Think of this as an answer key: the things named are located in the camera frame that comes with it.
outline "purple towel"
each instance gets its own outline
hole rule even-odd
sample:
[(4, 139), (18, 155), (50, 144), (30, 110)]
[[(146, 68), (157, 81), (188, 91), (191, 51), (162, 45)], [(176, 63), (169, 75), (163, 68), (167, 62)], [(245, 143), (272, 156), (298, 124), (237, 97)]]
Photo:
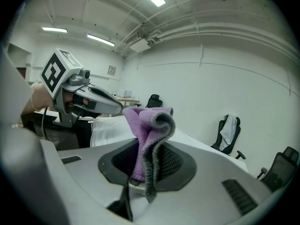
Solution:
[(134, 136), (139, 151), (131, 178), (145, 182), (149, 202), (155, 197), (155, 184), (159, 173), (158, 149), (175, 132), (172, 108), (129, 107), (123, 114)]

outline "towel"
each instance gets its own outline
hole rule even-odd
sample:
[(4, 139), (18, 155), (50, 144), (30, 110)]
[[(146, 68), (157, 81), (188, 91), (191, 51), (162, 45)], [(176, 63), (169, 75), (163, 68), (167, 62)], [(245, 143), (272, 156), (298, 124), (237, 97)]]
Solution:
[(159, 147), (175, 132), (173, 109), (129, 107), (123, 114), (139, 142), (131, 178), (145, 182), (146, 198), (152, 202), (156, 196), (155, 184), (159, 174)]
[(222, 135), (222, 142), (220, 144), (221, 151), (228, 147), (233, 141), (236, 123), (236, 116), (229, 114), (223, 129), (220, 131), (220, 134)]

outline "office chair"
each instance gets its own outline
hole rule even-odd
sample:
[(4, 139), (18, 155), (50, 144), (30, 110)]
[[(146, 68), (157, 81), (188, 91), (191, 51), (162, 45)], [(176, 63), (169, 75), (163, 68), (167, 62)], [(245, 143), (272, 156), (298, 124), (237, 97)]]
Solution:
[[(233, 137), (233, 140), (231, 142), (231, 144), (229, 146), (227, 146), (223, 151), (220, 150), (220, 145), (221, 145), (221, 142), (222, 142), (222, 135), (220, 134), (220, 132), (222, 131), (226, 121), (227, 121), (227, 118), (228, 118), (228, 115), (225, 116), (225, 120), (221, 120), (219, 122), (219, 127), (218, 127), (218, 133), (217, 133), (217, 140), (216, 142), (211, 146), (212, 148), (222, 152), (222, 153), (225, 153), (227, 155), (229, 155), (232, 150), (233, 150), (233, 147), (234, 147), (234, 144), (236, 142), (236, 139), (238, 138), (239, 134), (240, 134), (240, 119), (237, 117), (236, 120), (237, 120), (237, 124), (236, 124), (236, 129), (235, 129), (235, 134), (234, 134), (234, 137)], [(242, 159), (246, 159), (246, 157), (244, 156), (244, 154), (240, 151), (237, 151), (238, 153), (238, 156), (236, 156), (236, 159), (239, 159), (239, 158), (242, 158)]]
[[(286, 147), (286, 149), (283, 152), (283, 155), (287, 156), (289, 159), (297, 163), (298, 158), (299, 158), (299, 152), (296, 151), (294, 148), (291, 147)], [(263, 174), (266, 174), (268, 170), (263, 167), (261, 169), (261, 173), (257, 176), (257, 179), (260, 179)]]
[(161, 107), (163, 104), (163, 101), (159, 100), (159, 95), (157, 94), (152, 94), (151, 97), (148, 100), (148, 104), (146, 105), (147, 108), (152, 108), (152, 107)]
[(285, 151), (283, 152), (285, 156), (287, 156), (289, 159), (297, 163), (299, 158), (299, 152), (296, 151), (294, 148), (287, 147)]
[[(297, 164), (292, 159), (279, 152), (276, 154), (269, 172), (260, 181), (274, 192), (277, 189), (284, 187), (289, 182), (296, 169)], [(264, 173), (266, 173), (266, 169), (262, 168), (262, 172), (257, 178), (259, 179)]]
[[(43, 114), (33, 112), (21, 116), (24, 128), (34, 132), (39, 139), (44, 139), (42, 132)], [(45, 133), (53, 142), (57, 151), (90, 147), (92, 123), (88, 120), (77, 120), (73, 127), (62, 127), (53, 124), (57, 116), (46, 115), (44, 119)]]

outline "white fabric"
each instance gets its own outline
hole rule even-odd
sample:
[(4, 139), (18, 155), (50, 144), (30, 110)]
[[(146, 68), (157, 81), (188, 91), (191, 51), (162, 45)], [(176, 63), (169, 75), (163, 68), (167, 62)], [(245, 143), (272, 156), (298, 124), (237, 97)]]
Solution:
[[(124, 116), (114, 118), (96, 118), (94, 119), (94, 132), (90, 140), (91, 147), (109, 145), (112, 143), (124, 141), (126, 139), (135, 138), (132, 134), (130, 127)], [(169, 139), (170, 141), (179, 142), (188, 146), (207, 150), (210, 152), (217, 153), (220, 156), (229, 159), (231, 162), (236, 164), (238, 167), (248, 172), (246, 164), (237, 160), (231, 156), (221, 153), (210, 146), (190, 137), (189, 135), (176, 128), (175, 134)]]
[(222, 142), (220, 144), (220, 150), (223, 151), (233, 141), (236, 130), (236, 116), (229, 114), (223, 129), (220, 131), (222, 135)]

